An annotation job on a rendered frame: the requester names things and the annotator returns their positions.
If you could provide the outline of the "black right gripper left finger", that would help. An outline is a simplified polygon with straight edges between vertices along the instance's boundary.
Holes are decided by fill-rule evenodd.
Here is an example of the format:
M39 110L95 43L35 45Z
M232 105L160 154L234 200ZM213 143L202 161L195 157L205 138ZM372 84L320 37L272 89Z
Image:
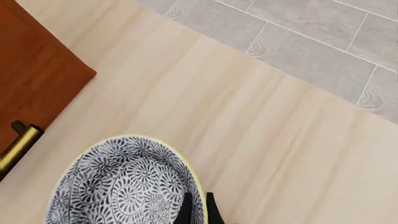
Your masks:
M173 224L190 224L192 217L192 194L185 193L180 210Z

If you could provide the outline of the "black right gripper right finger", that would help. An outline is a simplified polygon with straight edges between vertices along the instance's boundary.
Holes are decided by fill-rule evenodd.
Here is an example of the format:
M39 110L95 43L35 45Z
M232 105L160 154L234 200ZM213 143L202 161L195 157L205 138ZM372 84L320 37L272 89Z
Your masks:
M225 224L218 210L213 193L206 193L206 206L208 210L208 224Z

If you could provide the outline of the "black and white patterned bowl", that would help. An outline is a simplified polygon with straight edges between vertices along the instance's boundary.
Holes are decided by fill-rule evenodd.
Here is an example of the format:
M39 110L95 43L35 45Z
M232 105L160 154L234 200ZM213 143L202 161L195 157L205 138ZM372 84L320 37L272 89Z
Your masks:
M190 224L208 224L205 192L178 151L147 136L115 136L65 171L44 223L173 224L186 193L192 195Z

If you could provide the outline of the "wooden cabinet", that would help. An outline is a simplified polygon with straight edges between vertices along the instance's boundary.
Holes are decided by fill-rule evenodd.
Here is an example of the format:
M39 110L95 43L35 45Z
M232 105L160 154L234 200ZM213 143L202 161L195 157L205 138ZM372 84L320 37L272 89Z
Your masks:
M13 121L45 132L95 75L16 0L0 0L0 154Z

